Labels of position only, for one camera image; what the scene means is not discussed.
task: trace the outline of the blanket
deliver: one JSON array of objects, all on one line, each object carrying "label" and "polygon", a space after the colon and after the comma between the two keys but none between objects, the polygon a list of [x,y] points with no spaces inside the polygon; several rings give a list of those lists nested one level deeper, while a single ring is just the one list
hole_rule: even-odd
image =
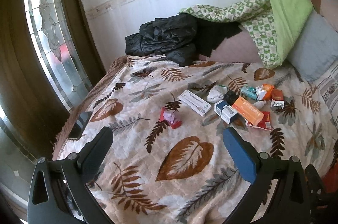
[{"label": "blanket", "polygon": [[213,22],[241,22],[264,66],[272,69],[282,65],[312,9],[310,0],[242,0],[225,8],[195,5],[180,12]]},{"label": "blanket", "polygon": [[[111,83],[93,100],[79,140],[67,139],[58,159],[79,152],[103,126],[114,142],[95,179],[88,184],[116,224],[222,223],[249,187],[223,144],[227,127],[211,109],[199,116],[178,100],[190,89],[205,98],[216,84],[239,93],[245,84],[274,84],[285,107],[270,109],[271,131],[232,124],[258,152],[272,157],[300,158],[324,176],[333,160],[337,129],[316,87],[297,76],[290,65],[270,70],[261,63],[195,62],[179,67],[165,58],[130,56]],[[178,111],[182,126],[171,129],[159,121],[161,108]],[[264,214],[275,181],[255,219]]]}]

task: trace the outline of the black crumpled object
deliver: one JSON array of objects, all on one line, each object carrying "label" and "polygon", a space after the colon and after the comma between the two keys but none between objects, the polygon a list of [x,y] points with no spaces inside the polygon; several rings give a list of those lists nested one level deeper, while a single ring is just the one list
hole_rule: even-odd
[{"label": "black crumpled object", "polygon": [[126,37],[126,54],[165,54],[181,67],[188,66],[196,56],[196,47],[192,43],[196,33],[196,18],[189,14],[156,18],[155,21],[141,25],[140,33]]}]

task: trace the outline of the stained glass panel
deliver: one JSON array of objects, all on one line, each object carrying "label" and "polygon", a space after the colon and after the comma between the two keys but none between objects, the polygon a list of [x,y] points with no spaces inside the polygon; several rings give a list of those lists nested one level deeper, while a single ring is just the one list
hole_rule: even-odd
[{"label": "stained glass panel", "polygon": [[79,105],[92,85],[69,33],[61,0],[24,0],[33,46],[40,64],[68,111]]}]

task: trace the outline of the metal bolt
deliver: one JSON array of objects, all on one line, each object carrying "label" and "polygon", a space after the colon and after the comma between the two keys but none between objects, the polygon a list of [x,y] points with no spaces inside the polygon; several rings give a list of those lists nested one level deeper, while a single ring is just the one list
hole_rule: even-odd
[{"label": "metal bolt", "polygon": [[77,153],[71,153],[70,155],[68,155],[68,159],[69,160],[73,160],[77,157]]},{"label": "metal bolt", "polygon": [[259,156],[262,158],[262,159],[268,159],[269,158],[269,155],[267,153],[260,153]]},{"label": "metal bolt", "polygon": [[291,157],[292,161],[295,162],[295,163],[298,163],[299,162],[299,158],[297,156],[292,156]]},{"label": "metal bolt", "polygon": [[46,160],[46,158],[40,157],[40,158],[38,159],[38,163],[41,164],[41,163],[43,163],[45,160]]}]

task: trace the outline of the green blanket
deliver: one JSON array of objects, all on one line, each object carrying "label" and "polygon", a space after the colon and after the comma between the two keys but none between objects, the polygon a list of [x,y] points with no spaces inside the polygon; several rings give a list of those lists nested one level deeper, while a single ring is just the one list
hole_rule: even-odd
[{"label": "green blanket", "polygon": [[239,21],[267,68],[282,65],[312,11],[310,0],[242,0],[226,8],[195,5],[181,10],[213,22]]}]

